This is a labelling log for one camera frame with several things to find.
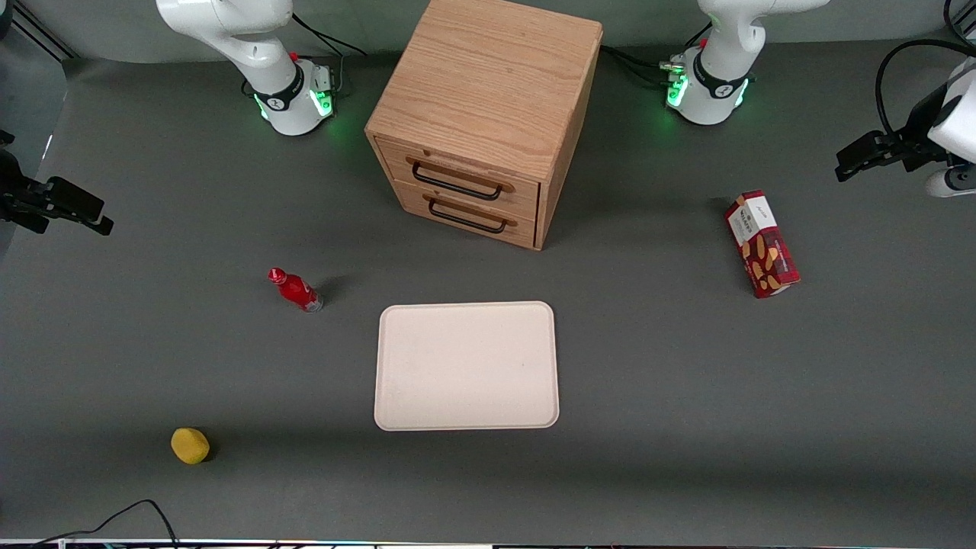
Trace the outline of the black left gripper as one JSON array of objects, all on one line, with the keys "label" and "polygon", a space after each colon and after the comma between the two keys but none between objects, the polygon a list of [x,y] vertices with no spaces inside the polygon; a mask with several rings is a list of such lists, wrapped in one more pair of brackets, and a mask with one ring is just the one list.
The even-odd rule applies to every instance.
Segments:
[{"label": "black left gripper", "polygon": [[892,134],[872,130],[844,146],[836,153],[836,180],[844,183],[865,170],[892,163],[902,163],[906,172],[931,162],[951,163],[952,154],[928,136],[940,116],[947,91],[948,84],[942,83],[918,101],[907,115],[905,125]]}]

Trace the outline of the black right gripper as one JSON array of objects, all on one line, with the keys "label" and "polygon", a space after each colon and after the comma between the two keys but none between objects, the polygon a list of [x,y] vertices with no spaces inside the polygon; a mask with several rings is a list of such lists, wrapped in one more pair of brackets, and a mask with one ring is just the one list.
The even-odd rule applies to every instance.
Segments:
[{"label": "black right gripper", "polygon": [[21,228],[43,234],[52,219],[66,219],[109,236],[114,226],[111,218],[102,214],[104,201],[84,191],[66,178],[51,177],[47,181],[47,199],[38,181],[24,176],[20,163],[5,147],[15,140],[1,130],[1,219]]}]

